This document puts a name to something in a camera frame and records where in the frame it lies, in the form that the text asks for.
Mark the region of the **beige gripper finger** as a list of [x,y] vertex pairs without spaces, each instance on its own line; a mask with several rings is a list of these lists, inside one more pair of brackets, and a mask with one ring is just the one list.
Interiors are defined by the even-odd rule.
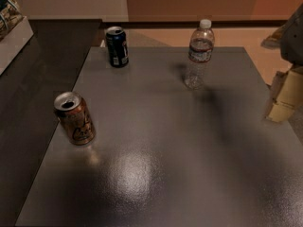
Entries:
[[286,119],[288,114],[288,108],[277,100],[277,96],[282,88],[285,73],[277,71],[273,82],[270,86],[270,96],[266,104],[265,118],[266,119]]
[[286,119],[270,119],[274,122],[288,120],[303,105],[303,74],[296,70],[289,70],[284,79],[277,100],[288,108]]

